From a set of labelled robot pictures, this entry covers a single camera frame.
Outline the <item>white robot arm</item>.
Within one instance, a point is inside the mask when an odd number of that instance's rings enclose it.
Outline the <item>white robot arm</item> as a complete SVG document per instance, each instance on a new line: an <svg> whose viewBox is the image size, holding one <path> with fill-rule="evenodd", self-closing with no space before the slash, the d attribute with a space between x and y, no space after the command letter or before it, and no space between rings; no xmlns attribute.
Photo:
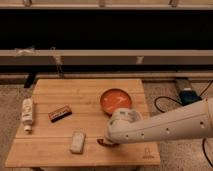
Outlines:
<svg viewBox="0 0 213 171"><path fill-rule="evenodd" d="M213 138L213 98L146 119L136 110L118 108L105 133L108 142L117 144L206 137Z"/></svg>

